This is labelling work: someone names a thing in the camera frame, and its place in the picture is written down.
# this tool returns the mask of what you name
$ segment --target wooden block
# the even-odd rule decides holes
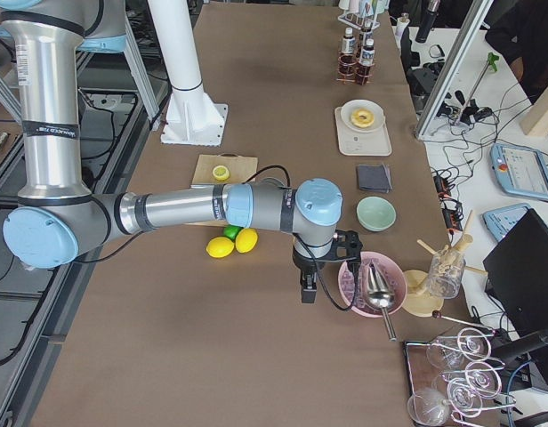
[[[213,168],[218,165],[224,165],[229,168],[230,177],[226,181],[217,181],[213,177]],[[233,155],[211,156],[208,154],[199,155],[191,186],[194,185],[214,185],[214,184],[239,184],[246,181],[256,173],[258,167],[257,157],[243,157]],[[214,227],[224,227],[226,221],[207,221],[194,222],[196,225],[210,225]]]
[[[527,136],[545,136],[548,134],[548,87],[533,105],[533,108],[520,122]]]

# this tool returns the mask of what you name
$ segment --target blue cable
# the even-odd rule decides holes
[[[527,362],[523,363],[522,365],[520,365],[517,369],[515,369],[513,371],[512,375],[509,377],[509,382],[507,383],[507,390],[506,390],[507,394],[510,394],[512,392],[512,383],[513,383],[513,380],[515,379],[515,377],[517,376],[517,373],[521,369],[526,367],[532,361],[533,360],[528,360]],[[513,418],[512,418],[512,408],[511,407],[507,407],[507,421],[509,423],[509,427],[515,427],[515,423],[513,422]]]

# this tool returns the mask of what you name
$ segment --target metal scoop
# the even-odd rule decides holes
[[[397,341],[397,335],[392,327],[391,317],[389,316],[389,308],[395,303],[395,294],[387,279],[372,261],[363,268],[363,272],[365,273],[365,280],[361,288],[363,299],[369,306],[381,311],[389,339]]]

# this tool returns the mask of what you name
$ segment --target white table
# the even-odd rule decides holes
[[[412,40],[415,39],[417,30],[418,28],[410,29]],[[439,44],[446,56],[448,56],[450,46],[454,42],[456,34],[457,30],[455,29],[436,28],[430,33],[425,44],[413,42],[412,50],[420,53],[421,65],[426,62],[434,62],[437,59],[431,58],[429,54],[431,46]],[[461,90],[467,99],[471,87],[486,63],[488,53],[496,52],[485,41],[484,35],[485,31],[480,31],[476,36],[473,45],[450,88],[450,92],[453,95],[454,91]],[[527,96],[520,85],[517,85],[517,80],[505,63],[504,58],[501,55],[500,58],[501,59],[497,62],[498,71],[496,73],[493,71],[488,71],[486,73],[479,84],[478,90],[474,94],[474,99],[479,107],[490,107],[492,110],[500,108],[505,109],[499,113],[499,129],[502,129],[503,126],[505,126],[498,137],[500,142],[508,141],[514,144],[524,145],[539,149],[548,154],[548,135],[542,138],[527,137],[520,129],[520,120],[527,114],[530,101],[527,100]],[[455,97],[453,97],[452,100],[448,100],[448,102],[453,105],[459,105]],[[487,118],[485,122],[493,124],[494,119],[490,117]],[[472,130],[464,134],[464,137],[468,141],[488,142],[494,139],[494,135],[489,136],[494,130],[495,127],[493,125],[476,124]],[[494,248],[496,241],[486,229],[480,216],[491,209],[527,202],[536,209],[537,213],[548,224],[548,203],[531,198],[512,197],[504,193],[497,183],[491,167],[491,161],[489,159],[491,144],[482,150],[478,149],[474,153],[466,155],[464,158],[462,153],[469,152],[477,146],[471,145],[469,149],[466,149],[466,142],[452,141],[460,138],[457,135],[461,131],[462,129],[460,128],[450,127],[447,124],[446,117],[439,117],[432,122],[424,143],[426,145],[430,165],[435,169],[450,167],[447,155],[443,151],[443,148],[447,145],[459,148],[447,149],[447,154],[453,164],[460,165],[469,160],[472,160],[475,164],[473,176],[458,187],[459,197],[454,191],[453,196],[458,197],[463,203],[464,218],[468,218],[472,209],[476,214],[476,218],[473,220],[470,227],[470,233],[473,235],[474,241],[466,253],[466,262],[472,267],[483,268],[482,261]],[[469,174],[469,169],[466,166],[461,166],[460,171],[463,175]],[[470,309],[472,306],[475,306],[480,315],[499,311],[484,293],[485,284],[486,277],[469,271],[464,273],[463,289],[465,291],[468,308]],[[499,327],[499,320],[500,315],[497,314],[483,318],[482,322],[492,327]],[[518,408],[523,411],[525,415],[548,410],[548,393],[530,389],[527,391],[517,391],[513,394],[516,399],[518,399]]]

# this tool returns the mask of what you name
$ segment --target pink bowl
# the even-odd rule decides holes
[[[405,275],[402,274],[400,267],[391,258],[377,252],[361,253],[361,263],[363,265],[369,264],[372,259],[378,261],[382,273],[387,278],[395,292],[395,303],[389,309],[389,313],[394,313],[402,306],[402,303],[407,297],[407,282],[405,280]],[[360,268],[359,283],[363,283],[363,280],[365,280],[363,277],[363,268]],[[355,283],[353,282],[353,275],[349,270],[347,270],[347,262],[344,262],[339,269],[338,281],[339,292],[342,295],[343,301],[349,305],[351,298],[353,297]],[[381,318],[383,316],[380,310],[375,310],[365,303],[365,300],[363,300],[363,297],[361,296],[361,292],[358,292],[355,304],[351,309],[357,314],[368,318]]]

